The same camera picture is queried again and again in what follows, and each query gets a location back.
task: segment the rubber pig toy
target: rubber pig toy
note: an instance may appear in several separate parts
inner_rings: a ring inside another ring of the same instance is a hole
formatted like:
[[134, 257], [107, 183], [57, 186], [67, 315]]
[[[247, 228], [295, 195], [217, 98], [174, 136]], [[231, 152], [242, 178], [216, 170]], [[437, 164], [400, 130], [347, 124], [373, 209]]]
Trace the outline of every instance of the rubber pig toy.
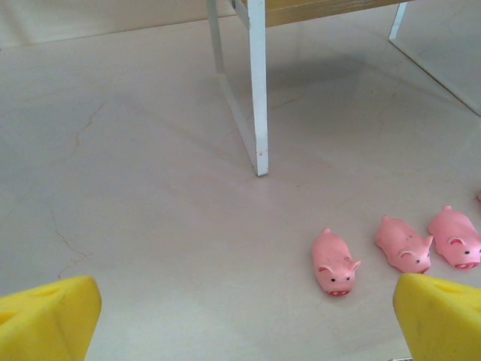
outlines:
[[431, 267], [429, 247], [433, 236], [422, 238], [409, 224], [384, 216], [376, 233], [376, 245], [391, 266], [406, 273], [425, 273]]
[[324, 228], [313, 243], [312, 257], [317, 282], [327, 294], [345, 296], [351, 291], [361, 262], [352, 260], [341, 237]]
[[481, 237], [463, 213], [445, 205], [428, 226], [436, 252], [453, 267], [469, 269], [481, 260]]

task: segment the floor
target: floor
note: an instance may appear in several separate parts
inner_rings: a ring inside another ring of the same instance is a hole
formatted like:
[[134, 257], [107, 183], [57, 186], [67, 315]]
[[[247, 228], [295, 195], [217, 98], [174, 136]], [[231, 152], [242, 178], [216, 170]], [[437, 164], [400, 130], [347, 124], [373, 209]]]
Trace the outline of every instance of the floor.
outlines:
[[[480, 5], [443, 3], [438, 17], [413, 4], [426, 38], [409, 37], [415, 26], [401, 37], [481, 99], [481, 32], [467, 27]], [[93, 275], [103, 308], [88, 361], [409, 355], [392, 310], [399, 274], [373, 236], [384, 214], [425, 235], [444, 204], [481, 226], [481, 129], [386, 41], [394, 14], [269, 29], [263, 178], [217, 83], [207, 22], [3, 49], [0, 293]], [[449, 25], [447, 44], [423, 14]], [[221, 28], [249, 114], [247, 37], [234, 17]], [[438, 56], [449, 44], [450, 62]], [[324, 226], [362, 261], [343, 298], [311, 270]], [[432, 262], [429, 275], [481, 287], [481, 268]]]

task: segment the yellow sponge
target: yellow sponge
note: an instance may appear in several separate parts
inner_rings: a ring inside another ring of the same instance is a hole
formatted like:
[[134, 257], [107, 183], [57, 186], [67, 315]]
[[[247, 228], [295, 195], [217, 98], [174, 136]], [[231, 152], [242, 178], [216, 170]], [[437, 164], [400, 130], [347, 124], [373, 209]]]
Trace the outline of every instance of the yellow sponge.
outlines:
[[415, 361], [481, 360], [481, 290], [406, 273], [393, 303]]
[[100, 293], [89, 276], [1, 297], [0, 360], [83, 360], [100, 309]]

